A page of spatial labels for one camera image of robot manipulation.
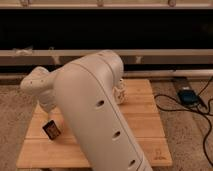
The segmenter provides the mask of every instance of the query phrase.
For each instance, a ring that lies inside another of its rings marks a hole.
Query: wooden plank
[[[125,80],[126,100],[120,105],[134,136],[144,149],[152,166],[169,166],[171,156],[166,143],[160,115],[148,80]],[[50,141],[42,130],[48,115],[37,106],[20,153],[18,168],[82,168],[89,167],[75,137],[58,108],[49,115],[62,134]]]
[[[171,165],[171,156],[164,138],[138,140],[152,166]],[[17,161],[18,168],[84,168],[90,167],[73,139],[27,139]]]
[[[167,4],[168,0],[104,0],[105,4]]]
[[[97,0],[33,0],[32,4],[97,4]]]
[[[58,56],[69,56],[69,57],[82,57],[88,54],[97,53],[100,50],[34,50],[33,55],[38,57],[47,57],[57,54]],[[213,49],[114,49],[121,58],[123,56],[130,56],[135,58],[135,56],[178,56],[178,58],[187,58],[190,56],[209,56],[213,55]],[[11,50],[1,50],[1,57],[11,57],[14,52]]]
[[[177,4],[209,4],[211,5],[211,0],[177,0]]]
[[[20,4],[18,0],[0,0],[0,4]]]
[[[68,129],[67,125],[64,122],[62,115],[53,114],[50,116],[53,119],[62,132],[59,138],[73,138],[73,134]],[[145,138],[160,138],[165,137],[162,123],[159,117],[132,117],[126,116],[127,123],[129,124],[130,129],[132,129],[133,134],[136,138],[145,137]],[[47,123],[47,118],[44,115],[34,115],[29,125],[26,138],[27,139],[36,139],[36,138],[48,138],[44,133],[42,127]]]
[[[159,116],[157,107],[155,105],[153,95],[138,95],[127,94],[126,100],[123,104],[119,105],[123,114],[140,114],[141,116]],[[34,114],[41,114],[44,111],[38,105],[34,111]],[[61,113],[58,108],[51,111],[53,114]]]

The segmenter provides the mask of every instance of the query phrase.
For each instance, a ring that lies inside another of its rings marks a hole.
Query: small object
[[[29,0],[20,0],[20,4],[21,4],[23,7],[28,7],[28,6],[29,6]]]
[[[54,140],[61,134],[60,130],[57,128],[53,120],[49,121],[46,125],[44,125],[43,130],[46,132],[49,139],[51,140]]]
[[[122,104],[125,100],[125,84],[123,79],[120,79],[117,86],[113,89],[113,95],[117,104]]]
[[[97,5],[98,5],[98,7],[103,7],[104,1],[103,0],[97,0]]]
[[[188,106],[199,103],[198,97],[193,90],[180,90],[178,97],[183,105]]]
[[[199,103],[198,96],[186,77],[175,77],[173,83],[182,105],[193,106]]]
[[[176,0],[168,0],[168,5],[170,7],[175,7],[176,6]]]

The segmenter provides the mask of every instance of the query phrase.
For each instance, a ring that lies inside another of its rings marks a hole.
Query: wooden pallet
[[[171,155],[148,80],[125,80],[126,101],[120,105],[133,134],[152,166],[170,166]],[[62,134],[54,141],[42,130],[47,114],[37,106],[30,122],[17,168],[90,167],[59,109],[50,116]]]

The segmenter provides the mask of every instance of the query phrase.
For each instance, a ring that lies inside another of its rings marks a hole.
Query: wooden board
[[[133,134],[152,166],[170,166],[172,159],[148,80],[125,80],[126,100],[120,105]],[[17,168],[90,167],[59,109],[50,115],[62,134],[50,141],[42,126],[47,114],[37,106],[17,161]]]
[[[168,0],[103,0],[105,5],[110,4],[120,4],[120,5],[150,5],[150,6],[166,6],[168,4]],[[9,5],[19,5],[19,0],[0,0],[0,5],[9,6]],[[96,7],[97,0],[33,0],[31,5],[49,5],[49,6],[62,6],[62,5],[93,5]],[[193,6],[194,4],[208,4],[211,5],[211,0],[177,0],[177,4],[189,4],[189,6]]]

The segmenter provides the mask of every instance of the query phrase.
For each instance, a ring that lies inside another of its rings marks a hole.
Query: power adapter
[[[192,106],[199,103],[199,98],[186,77],[175,77],[173,83],[182,105]]]

